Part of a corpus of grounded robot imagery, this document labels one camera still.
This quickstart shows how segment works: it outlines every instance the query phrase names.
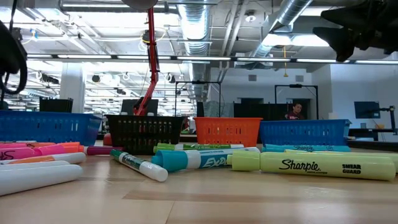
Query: computer monitor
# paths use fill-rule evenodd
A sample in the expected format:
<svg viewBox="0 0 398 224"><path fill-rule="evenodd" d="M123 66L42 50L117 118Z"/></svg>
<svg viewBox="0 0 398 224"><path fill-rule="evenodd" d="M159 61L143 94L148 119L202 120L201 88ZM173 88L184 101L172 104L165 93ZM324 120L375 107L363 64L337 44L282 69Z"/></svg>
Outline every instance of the computer monitor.
<svg viewBox="0 0 398 224"><path fill-rule="evenodd" d="M138 100L123 100L122 102L122 111L121 112L126 112L128 115L134 115L133 114L133 106L137 103ZM147 111L146 115L148 113L153 113L154 116L157 116L157 105L159 104L159 100L150 100L148 105L147 105Z"/></svg>
<svg viewBox="0 0 398 224"><path fill-rule="evenodd" d="M356 119L380 118L380 106L378 102L364 101L354 102Z"/></svg>

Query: wooden table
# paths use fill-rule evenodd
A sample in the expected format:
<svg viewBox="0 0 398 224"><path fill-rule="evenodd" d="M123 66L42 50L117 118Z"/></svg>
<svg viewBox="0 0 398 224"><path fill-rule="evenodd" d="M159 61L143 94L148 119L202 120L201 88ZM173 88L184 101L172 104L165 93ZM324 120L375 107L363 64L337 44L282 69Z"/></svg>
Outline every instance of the wooden table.
<svg viewBox="0 0 398 224"><path fill-rule="evenodd" d="M0 223L398 222L398 181L222 168L176 172L160 183L109 156L81 166L77 181L0 197Z"/></svg>

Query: blue plastic basket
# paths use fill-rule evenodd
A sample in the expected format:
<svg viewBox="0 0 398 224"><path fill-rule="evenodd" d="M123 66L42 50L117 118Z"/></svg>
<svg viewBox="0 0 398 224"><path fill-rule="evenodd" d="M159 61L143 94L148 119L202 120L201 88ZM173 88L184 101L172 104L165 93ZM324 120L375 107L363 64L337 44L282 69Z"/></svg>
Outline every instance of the blue plastic basket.
<svg viewBox="0 0 398 224"><path fill-rule="evenodd" d="M80 142L92 146L101 118L92 114L0 111L0 141Z"/></svg>
<svg viewBox="0 0 398 224"><path fill-rule="evenodd" d="M345 146L351 122L347 119L261 121L263 145Z"/></svg>

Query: pillar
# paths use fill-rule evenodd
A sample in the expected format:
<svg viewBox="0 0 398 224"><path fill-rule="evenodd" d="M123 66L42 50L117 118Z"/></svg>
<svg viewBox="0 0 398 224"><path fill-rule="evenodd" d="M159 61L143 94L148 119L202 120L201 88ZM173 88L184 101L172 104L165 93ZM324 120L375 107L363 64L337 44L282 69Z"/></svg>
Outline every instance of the pillar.
<svg viewBox="0 0 398 224"><path fill-rule="evenodd" d="M82 63L63 63L60 99L73 99L72 113L84 113L86 75Z"/></svg>

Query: orange plastic basket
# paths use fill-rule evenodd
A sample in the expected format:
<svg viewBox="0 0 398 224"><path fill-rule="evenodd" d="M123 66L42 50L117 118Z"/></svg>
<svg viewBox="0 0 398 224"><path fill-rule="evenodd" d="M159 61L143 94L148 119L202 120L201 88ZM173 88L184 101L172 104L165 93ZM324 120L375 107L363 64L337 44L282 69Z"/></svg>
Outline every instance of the orange plastic basket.
<svg viewBox="0 0 398 224"><path fill-rule="evenodd" d="M199 144L255 147L262 118L194 118Z"/></svg>

